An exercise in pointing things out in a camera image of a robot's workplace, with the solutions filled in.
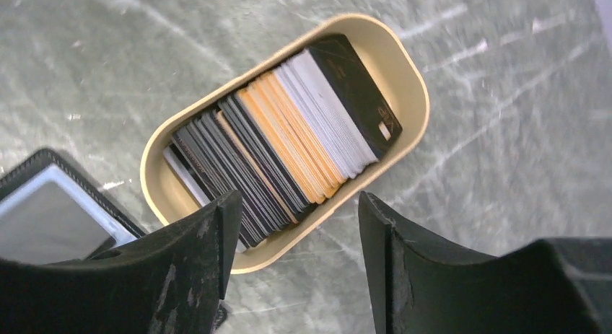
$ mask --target gray table surface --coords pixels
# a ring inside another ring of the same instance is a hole
[[[0,172],[65,149],[156,229],[139,183],[155,128],[339,12],[390,25],[432,103],[423,141],[368,191],[496,255],[612,235],[612,63],[593,0],[0,0]],[[229,287],[220,333],[373,333],[357,199]]]

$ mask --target tablet screen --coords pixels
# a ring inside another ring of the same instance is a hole
[[[0,201],[0,257],[8,260],[85,259],[135,239],[54,164]]]

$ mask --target small white sticker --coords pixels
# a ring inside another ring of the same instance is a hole
[[[378,129],[380,129],[380,132],[385,137],[385,139],[389,140],[391,138],[391,133],[389,132],[389,129],[387,128],[384,122],[381,121],[378,124]]]

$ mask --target box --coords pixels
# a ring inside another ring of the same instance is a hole
[[[399,119],[403,132],[378,163],[370,165],[355,179],[312,212],[301,224],[275,232],[257,247],[238,253],[233,274],[249,273],[270,265],[306,234],[325,221],[346,200],[393,166],[421,140],[429,120],[427,88],[414,63],[393,31],[380,21],[362,14],[342,14],[308,32],[268,60],[233,79],[210,95],[166,120],[150,138],[142,156],[140,178],[147,203],[157,218],[168,225],[193,213],[198,205],[167,166],[162,152],[172,133],[189,118],[238,89],[314,40],[332,33],[345,34],[372,75],[389,106]]]

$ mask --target tabletop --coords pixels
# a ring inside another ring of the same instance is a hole
[[[402,40],[429,90],[422,142],[369,185],[402,215],[501,255],[612,235],[611,56],[593,0],[0,0],[0,173],[69,152],[145,229],[148,138],[342,12]],[[220,333],[373,333],[357,197],[261,271]]]

